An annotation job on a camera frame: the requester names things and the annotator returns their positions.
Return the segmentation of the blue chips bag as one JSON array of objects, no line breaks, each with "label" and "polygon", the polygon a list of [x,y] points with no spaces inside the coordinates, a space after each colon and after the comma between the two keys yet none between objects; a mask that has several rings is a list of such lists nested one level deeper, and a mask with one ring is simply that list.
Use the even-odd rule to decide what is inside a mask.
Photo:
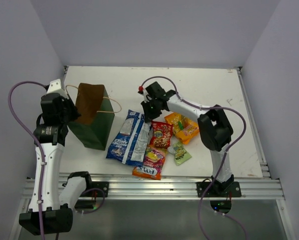
[{"label": "blue chips bag", "polygon": [[124,165],[141,167],[149,141],[151,124],[143,113],[129,110],[119,133],[108,147],[106,158]]}]

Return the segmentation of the green paper bag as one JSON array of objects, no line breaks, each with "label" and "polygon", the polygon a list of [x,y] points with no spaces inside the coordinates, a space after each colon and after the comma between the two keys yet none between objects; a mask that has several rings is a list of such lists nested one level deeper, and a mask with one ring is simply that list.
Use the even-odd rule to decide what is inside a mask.
[{"label": "green paper bag", "polygon": [[104,151],[117,111],[102,84],[80,83],[75,106],[80,116],[68,124],[85,148]]}]

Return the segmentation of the Fox's fruit candy bag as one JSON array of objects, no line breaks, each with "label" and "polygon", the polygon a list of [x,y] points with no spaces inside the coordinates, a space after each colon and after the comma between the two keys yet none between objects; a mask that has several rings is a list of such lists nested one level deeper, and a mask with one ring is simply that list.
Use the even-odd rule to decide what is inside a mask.
[{"label": "Fox's fruit candy bag", "polygon": [[167,150],[153,145],[146,147],[142,166],[135,167],[132,175],[139,178],[161,180],[162,169],[167,157]]}]

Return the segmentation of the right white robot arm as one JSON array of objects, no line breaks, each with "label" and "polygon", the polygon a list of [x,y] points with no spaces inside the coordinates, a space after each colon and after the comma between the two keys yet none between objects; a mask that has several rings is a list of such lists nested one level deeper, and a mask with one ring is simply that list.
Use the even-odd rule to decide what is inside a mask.
[{"label": "right white robot arm", "polygon": [[226,148],[232,140],[233,128],[224,110],[219,105],[199,106],[197,103],[181,98],[176,90],[165,91],[158,82],[147,87],[140,86],[138,93],[144,100],[141,106],[144,120],[149,123],[158,118],[162,111],[179,113],[198,125],[200,139],[210,150],[212,160],[212,190],[217,196],[230,191],[234,175],[230,168]]}]

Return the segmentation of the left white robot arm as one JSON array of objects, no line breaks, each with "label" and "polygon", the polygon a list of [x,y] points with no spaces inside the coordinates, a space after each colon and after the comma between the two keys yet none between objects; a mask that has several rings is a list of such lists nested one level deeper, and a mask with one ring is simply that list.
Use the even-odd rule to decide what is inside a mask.
[{"label": "left white robot arm", "polygon": [[94,189],[87,171],[73,172],[59,190],[60,163],[65,149],[68,124],[80,114],[66,93],[47,93],[41,97],[42,113],[36,120],[35,183],[28,211],[19,224],[34,236],[67,233],[73,225],[75,205],[82,195]]}]

